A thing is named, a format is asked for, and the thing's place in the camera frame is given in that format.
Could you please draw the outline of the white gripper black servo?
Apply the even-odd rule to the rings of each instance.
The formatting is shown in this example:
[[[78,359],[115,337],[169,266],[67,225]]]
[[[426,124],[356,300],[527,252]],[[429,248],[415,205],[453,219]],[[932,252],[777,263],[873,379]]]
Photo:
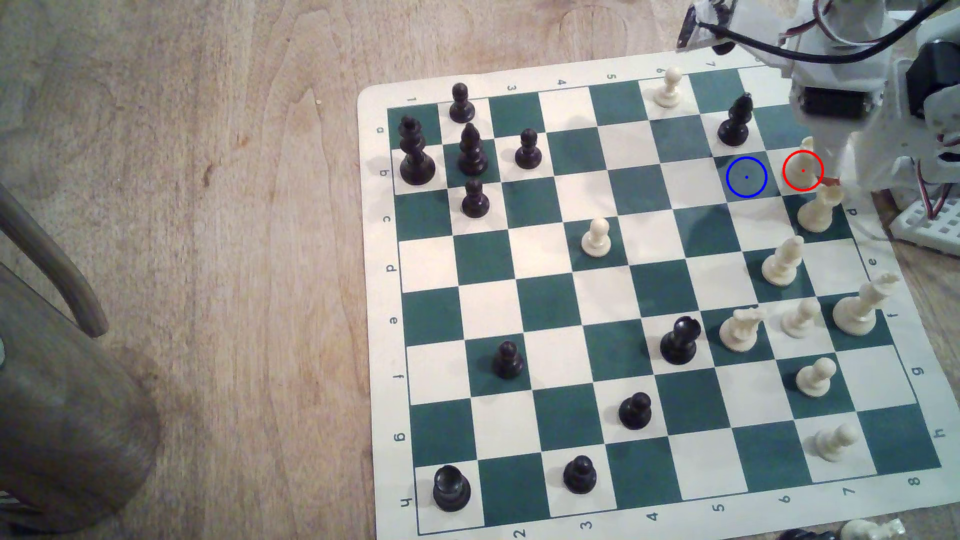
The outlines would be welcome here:
[[[886,1],[799,1],[780,35],[785,50],[803,56],[783,59],[779,68],[791,81],[789,99],[795,111],[806,118],[865,122],[882,104],[898,26]],[[908,112],[875,113],[851,142],[847,185],[911,193],[911,157],[902,146],[910,128]],[[822,185],[841,184],[847,142],[843,126],[813,127]]]

